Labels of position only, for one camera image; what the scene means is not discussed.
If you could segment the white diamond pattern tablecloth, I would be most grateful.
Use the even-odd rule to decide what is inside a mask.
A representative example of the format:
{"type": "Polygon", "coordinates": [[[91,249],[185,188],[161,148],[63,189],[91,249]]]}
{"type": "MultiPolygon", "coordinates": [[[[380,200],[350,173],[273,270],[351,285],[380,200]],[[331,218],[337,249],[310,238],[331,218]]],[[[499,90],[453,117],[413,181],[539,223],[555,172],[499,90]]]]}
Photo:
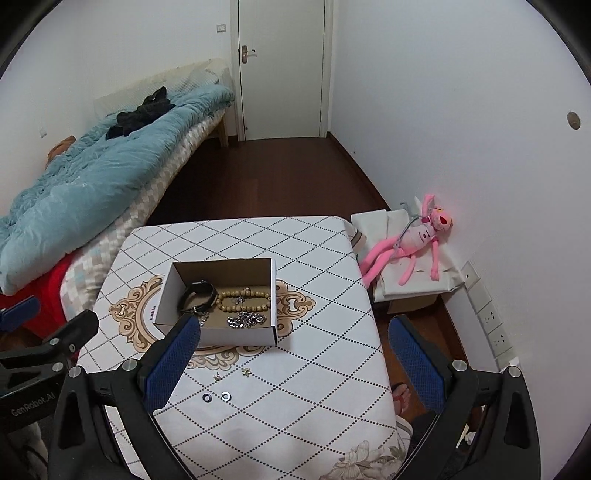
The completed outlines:
{"type": "Polygon", "coordinates": [[[394,477],[412,428],[394,409],[350,227],[308,216],[134,230],[98,294],[99,330],[81,365],[112,370],[160,337],[152,317],[172,262],[270,257],[276,346],[197,350],[156,420],[199,479],[394,477]]]}

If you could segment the wooden bed frame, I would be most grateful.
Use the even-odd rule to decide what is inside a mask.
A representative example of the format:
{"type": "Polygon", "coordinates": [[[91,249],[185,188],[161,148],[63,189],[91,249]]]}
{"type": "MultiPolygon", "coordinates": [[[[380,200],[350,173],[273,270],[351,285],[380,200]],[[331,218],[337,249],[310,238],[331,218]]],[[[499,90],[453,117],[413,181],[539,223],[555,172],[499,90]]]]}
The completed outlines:
{"type": "Polygon", "coordinates": [[[221,121],[208,135],[209,139],[216,139],[222,148],[238,145],[238,127],[236,127],[235,109],[225,110],[221,121]]]}

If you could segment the white cloth covered box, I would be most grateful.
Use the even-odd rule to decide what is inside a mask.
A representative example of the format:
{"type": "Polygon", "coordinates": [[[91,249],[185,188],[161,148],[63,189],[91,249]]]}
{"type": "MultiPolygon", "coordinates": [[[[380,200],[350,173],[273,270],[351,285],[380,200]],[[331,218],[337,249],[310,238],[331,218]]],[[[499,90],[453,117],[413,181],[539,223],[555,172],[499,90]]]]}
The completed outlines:
{"type": "MultiPolygon", "coordinates": [[[[377,242],[398,235],[409,220],[405,209],[353,214],[349,233],[353,235],[353,251],[358,261],[361,262],[377,242]]],[[[411,265],[411,258],[391,260],[370,287],[370,295],[379,306],[387,306],[389,313],[396,314],[430,306],[439,295],[454,292],[465,283],[444,241],[439,246],[438,281],[434,281],[430,275],[432,260],[430,247],[416,253],[414,273],[405,285],[400,285],[399,281],[411,265]]]]}

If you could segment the red blanket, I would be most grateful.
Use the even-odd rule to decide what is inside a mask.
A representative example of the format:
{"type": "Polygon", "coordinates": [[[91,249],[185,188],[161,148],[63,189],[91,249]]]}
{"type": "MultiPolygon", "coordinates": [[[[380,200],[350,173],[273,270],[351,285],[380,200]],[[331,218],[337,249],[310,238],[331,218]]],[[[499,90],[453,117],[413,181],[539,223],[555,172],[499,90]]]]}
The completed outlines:
{"type": "Polygon", "coordinates": [[[20,326],[39,338],[46,338],[66,323],[60,288],[74,254],[64,256],[50,271],[33,280],[16,294],[1,295],[1,332],[20,326]]]}

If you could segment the black clothing on bed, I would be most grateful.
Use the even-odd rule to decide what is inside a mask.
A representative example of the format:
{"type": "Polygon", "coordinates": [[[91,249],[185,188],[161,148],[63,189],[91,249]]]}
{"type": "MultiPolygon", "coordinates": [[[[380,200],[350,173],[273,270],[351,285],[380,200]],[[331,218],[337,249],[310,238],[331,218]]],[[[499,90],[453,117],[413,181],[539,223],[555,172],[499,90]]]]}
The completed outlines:
{"type": "Polygon", "coordinates": [[[152,94],[146,96],[134,111],[118,113],[116,123],[109,128],[105,134],[105,139],[126,137],[134,131],[153,123],[174,107],[175,105],[167,97],[166,87],[161,86],[152,94]]]}

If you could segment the pink panther plush toy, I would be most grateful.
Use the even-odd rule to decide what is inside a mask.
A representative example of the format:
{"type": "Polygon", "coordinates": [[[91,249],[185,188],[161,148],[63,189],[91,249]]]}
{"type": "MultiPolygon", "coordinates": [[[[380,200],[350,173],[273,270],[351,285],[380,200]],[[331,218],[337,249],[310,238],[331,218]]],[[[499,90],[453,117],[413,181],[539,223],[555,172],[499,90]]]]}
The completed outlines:
{"type": "Polygon", "coordinates": [[[401,247],[394,251],[394,242],[398,236],[388,237],[377,242],[360,264],[363,285],[370,287],[386,266],[394,260],[408,258],[409,264],[401,275],[398,284],[404,286],[414,274],[417,255],[426,249],[432,253],[430,278],[440,280],[440,243],[452,229],[453,217],[446,210],[436,205],[436,196],[426,194],[422,202],[422,220],[418,220],[407,231],[401,247]]]}

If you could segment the white door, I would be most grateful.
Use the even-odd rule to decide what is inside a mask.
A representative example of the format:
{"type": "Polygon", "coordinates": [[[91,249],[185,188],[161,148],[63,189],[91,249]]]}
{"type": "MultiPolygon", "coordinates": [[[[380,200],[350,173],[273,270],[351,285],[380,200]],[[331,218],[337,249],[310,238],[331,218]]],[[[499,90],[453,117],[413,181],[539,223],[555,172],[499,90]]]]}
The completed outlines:
{"type": "Polygon", "coordinates": [[[332,1],[230,3],[240,141],[327,135],[334,7],[332,1]],[[257,53],[246,64],[242,45],[257,53]]]}

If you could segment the white pillow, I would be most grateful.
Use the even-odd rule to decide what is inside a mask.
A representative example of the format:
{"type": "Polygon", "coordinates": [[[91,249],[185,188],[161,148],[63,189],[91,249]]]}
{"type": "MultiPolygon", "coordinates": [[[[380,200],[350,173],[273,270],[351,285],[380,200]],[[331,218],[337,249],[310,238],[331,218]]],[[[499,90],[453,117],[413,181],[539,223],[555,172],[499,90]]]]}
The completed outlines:
{"type": "Polygon", "coordinates": [[[185,93],[194,88],[212,84],[233,89],[230,69],[224,59],[208,59],[139,80],[114,93],[95,99],[94,112],[98,119],[104,119],[120,111],[133,111],[145,97],[162,86],[166,88],[168,94],[173,94],[185,93]]]}

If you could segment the checkered bed sheet mattress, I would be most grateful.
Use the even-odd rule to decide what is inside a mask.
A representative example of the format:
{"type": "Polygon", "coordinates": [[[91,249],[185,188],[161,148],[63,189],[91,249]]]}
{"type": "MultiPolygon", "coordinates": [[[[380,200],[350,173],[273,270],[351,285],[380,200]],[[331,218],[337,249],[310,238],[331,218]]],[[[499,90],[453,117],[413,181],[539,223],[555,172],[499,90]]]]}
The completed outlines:
{"type": "Polygon", "coordinates": [[[139,191],[129,207],[106,229],[75,252],[59,290],[67,320],[93,307],[117,253],[129,234],[145,224],[166,189],[189,157],[214,130],[224,126],[226,111],[219,109],[194,126],[164,157],[162,167],[139,191]]]}

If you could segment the light blue duvet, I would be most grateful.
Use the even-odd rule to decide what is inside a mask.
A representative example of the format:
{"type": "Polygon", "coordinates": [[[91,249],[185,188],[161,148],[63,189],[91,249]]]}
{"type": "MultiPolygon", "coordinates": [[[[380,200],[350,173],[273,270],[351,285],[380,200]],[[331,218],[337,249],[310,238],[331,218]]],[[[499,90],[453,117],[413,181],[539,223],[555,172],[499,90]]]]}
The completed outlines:
{"type": "Polygon", "coordinates": [[[235,100],[204,85],[173,93],[152,123],[109,139],[107,117],[55,158],[1,219],[1,291],[13,295],[116,220],[169,160],[187,132],[235,100]]]}

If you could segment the grey clothes hanger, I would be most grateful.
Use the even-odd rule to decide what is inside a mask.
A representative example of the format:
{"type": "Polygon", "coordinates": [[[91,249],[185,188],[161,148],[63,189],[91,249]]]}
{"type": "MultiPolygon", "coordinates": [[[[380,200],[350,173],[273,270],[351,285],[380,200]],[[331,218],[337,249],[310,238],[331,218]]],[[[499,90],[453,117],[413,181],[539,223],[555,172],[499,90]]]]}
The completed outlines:
{"type": "Polygon", "coordinates": [[[414,225],[414,223],[423,219],[423,216],[421,214],[415,213],[407,202],[402,202],[401,207],[403,207],[403,209],[407,212],[409,220],[398,236],[397,241],[394,242],[394,251],[397,251],[401,247],[405,234],[414,225]]]}

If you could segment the white wall socket strip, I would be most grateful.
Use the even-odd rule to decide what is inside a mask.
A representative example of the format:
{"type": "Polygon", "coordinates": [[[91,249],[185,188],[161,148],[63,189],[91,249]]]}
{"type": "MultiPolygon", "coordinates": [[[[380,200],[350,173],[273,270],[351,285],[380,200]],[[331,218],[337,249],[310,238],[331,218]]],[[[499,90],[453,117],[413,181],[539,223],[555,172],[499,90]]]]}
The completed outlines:
{"type": "Polygon", "coordinates": [[[502,316],[473,265],[467,261],[461,269],[469,302],[486,336],[500,371],[520,365],[519,357],[505,331],[502,316]]]}

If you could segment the white cardboard jewelry box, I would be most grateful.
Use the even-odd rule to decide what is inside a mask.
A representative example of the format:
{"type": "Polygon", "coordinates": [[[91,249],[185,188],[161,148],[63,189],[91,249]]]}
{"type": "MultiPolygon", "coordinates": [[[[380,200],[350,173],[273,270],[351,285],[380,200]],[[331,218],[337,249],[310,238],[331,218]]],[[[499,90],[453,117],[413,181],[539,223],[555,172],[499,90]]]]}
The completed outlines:
{"type": "Polygon", "coordinates": [[[276,263],[266,257],[172,262],[152,323],[165,334],[184,314],[193,314],[200,322],[201,348],[276,345],[276,263]],[[229,328],[226,319],[242,311],[260,312],[266,323],[229,328]]]}

